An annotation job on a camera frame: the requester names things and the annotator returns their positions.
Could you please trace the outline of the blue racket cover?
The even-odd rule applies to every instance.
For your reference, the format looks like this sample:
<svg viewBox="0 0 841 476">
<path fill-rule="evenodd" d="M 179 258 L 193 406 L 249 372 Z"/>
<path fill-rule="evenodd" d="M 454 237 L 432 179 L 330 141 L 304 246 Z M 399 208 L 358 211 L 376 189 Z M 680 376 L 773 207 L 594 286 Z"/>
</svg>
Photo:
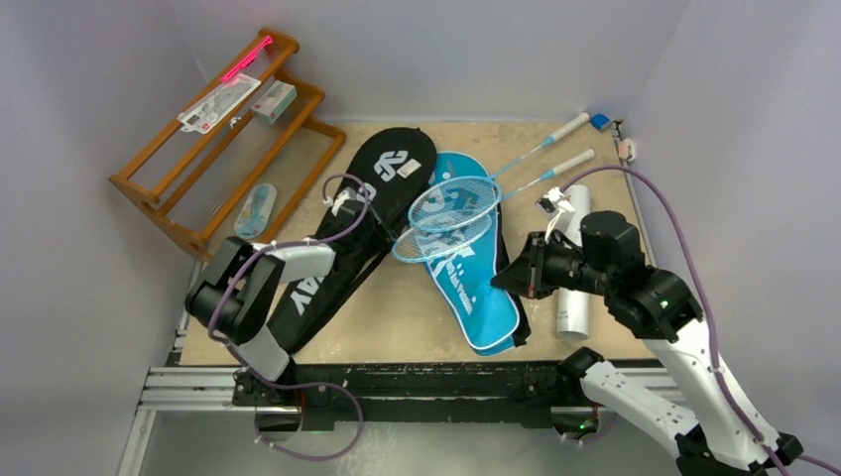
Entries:
<svg viewBox="0 0 841 476">
<path fill-rule="evenodd" d="M 497 209 L 488 217 L 490 228 L 477 241 L 424 264 L 467 345 L 485 357 L 524 346 L 532 334 L 521 299 L 490 284 L 510 259 L 502 212 Z"/>
</svg>

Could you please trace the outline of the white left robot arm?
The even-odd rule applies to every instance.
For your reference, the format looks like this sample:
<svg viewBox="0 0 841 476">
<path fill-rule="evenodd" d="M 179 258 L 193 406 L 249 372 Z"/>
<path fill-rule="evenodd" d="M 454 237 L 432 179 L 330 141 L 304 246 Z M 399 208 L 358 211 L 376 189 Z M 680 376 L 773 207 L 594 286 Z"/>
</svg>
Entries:
<svg viewBox="0 0 841 476">
<path fill-rule="evenodd" d="M 273 406 L 286 404 L 296 391 L 296 379 L 285 372 L 291 357 L 267 323 L 278 287 L 326 277 L 342 254 L 359 249 L 382 223 L 373 205 L 356 199 L 336 199 L 328 218 L 334 233 L 321 238 L 270 244 L 226 239 L 184 300 L 185 311 L 211 339 L 259 377 L 257 392 Z"/>
</svg>

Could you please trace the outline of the black Crossway racket cover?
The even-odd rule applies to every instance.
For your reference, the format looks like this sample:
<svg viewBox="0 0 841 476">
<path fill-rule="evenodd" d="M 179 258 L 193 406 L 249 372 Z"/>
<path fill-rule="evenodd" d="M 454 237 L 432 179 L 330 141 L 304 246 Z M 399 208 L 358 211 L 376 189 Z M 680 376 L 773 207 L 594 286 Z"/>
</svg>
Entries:
<svg viewBox="0 0 841 476">
<path fill-rule="evenodd" d="M 327 245 L 334 252 L 327 273 L 292 281 L 280 294 L 268 328 L 288 353 L 302 350 L 391 251 L 407 225 L 409 206 L 429 187 L 436 158 L 432 138 L 421 129 L 393 127 L 375 133 L 353 157 L 339 161 L 356 179 L 337 180 L 333 196 L 340 208 L 320 215 L 313 238 L 344 231 L 365 199 L 371 203 L 361 224 Z"/>
</svg>

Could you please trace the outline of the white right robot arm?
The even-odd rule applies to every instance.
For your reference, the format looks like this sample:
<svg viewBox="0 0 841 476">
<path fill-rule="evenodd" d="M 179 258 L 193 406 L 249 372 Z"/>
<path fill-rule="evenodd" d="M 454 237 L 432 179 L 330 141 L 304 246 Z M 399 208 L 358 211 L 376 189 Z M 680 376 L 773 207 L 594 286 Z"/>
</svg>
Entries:
<svg viewBox="0 0 841 476">
<path fill-rule="evenodd" d="M 580 228 L 580 245 L 558 233 L 550 239 L 531 233 L 493 287 L 529 299 L 559 289 L 601 297 L 664 366 L 683 403 L 631 383 L 585 347 L 559 364 L 559 395 L 612 409 L 659 443 L 683 475 L 764 475 L 796 461 L 801 442 L 759 415 L 712 347 L 711 324 L 690 287 L 647 264 L 638 229 L 616 211 L 589 213 Z"/>
</svg>

